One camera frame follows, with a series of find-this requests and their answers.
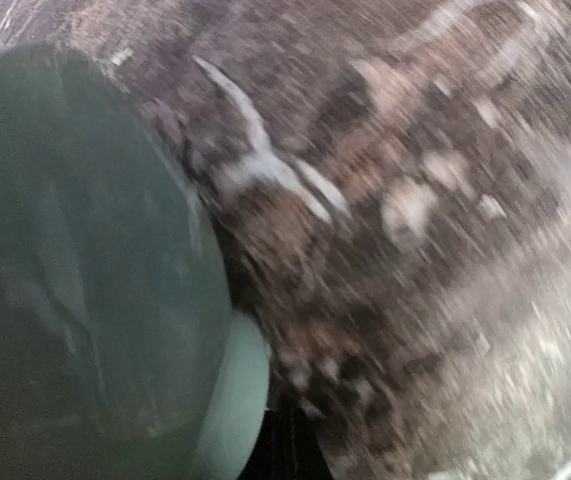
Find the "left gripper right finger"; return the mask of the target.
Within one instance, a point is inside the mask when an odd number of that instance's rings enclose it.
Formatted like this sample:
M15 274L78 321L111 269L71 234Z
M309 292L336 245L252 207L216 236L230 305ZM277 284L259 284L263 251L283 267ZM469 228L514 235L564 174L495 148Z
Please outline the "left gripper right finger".
M292 455L294 479L333 479L311 423L298 407L292 410Z

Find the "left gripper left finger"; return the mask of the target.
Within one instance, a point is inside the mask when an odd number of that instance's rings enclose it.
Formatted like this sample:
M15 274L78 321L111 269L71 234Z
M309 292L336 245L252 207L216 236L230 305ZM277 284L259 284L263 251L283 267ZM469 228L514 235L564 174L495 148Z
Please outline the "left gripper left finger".
M291 411L266 410L260 433L244 467L246 480L286 480L293 474Z

